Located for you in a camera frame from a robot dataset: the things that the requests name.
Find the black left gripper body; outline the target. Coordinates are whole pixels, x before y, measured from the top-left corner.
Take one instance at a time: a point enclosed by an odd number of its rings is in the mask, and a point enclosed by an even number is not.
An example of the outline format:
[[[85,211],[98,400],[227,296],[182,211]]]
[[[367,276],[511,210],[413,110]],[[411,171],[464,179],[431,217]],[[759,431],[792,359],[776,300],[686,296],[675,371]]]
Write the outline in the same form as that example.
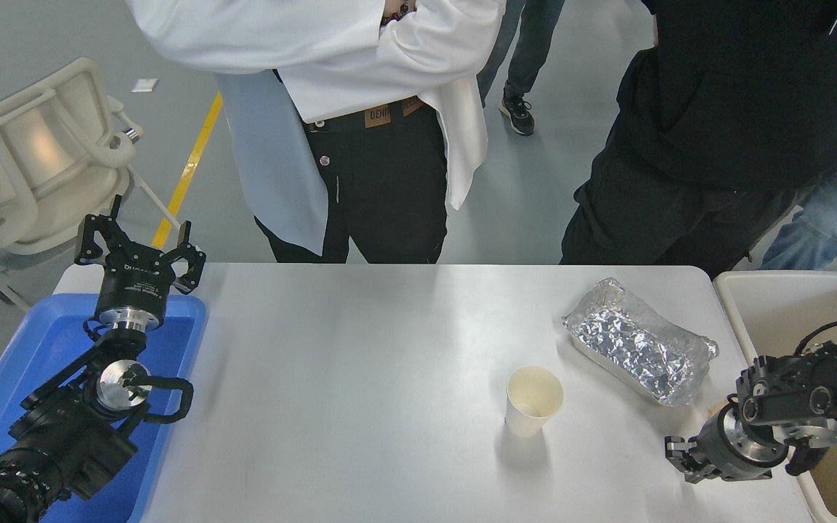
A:
[[[104,278],[95,312],[133,308],[165,314],[171,272],[161,264],[163,252],[152,247],[119,248],[104,261]]]

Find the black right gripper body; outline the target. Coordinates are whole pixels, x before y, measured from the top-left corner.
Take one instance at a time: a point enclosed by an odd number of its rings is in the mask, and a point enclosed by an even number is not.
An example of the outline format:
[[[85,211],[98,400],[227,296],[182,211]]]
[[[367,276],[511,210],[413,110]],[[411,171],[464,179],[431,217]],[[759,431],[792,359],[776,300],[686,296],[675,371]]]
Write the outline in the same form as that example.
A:
[[[755,468],[733,450],[725,434],[724,421],[731,416],[733,408],[725,406],[703,424],[697,437],[697,449],[693,454],[697,461],[707,460],[713,464],[712,479],[744,481],[755,477]]]

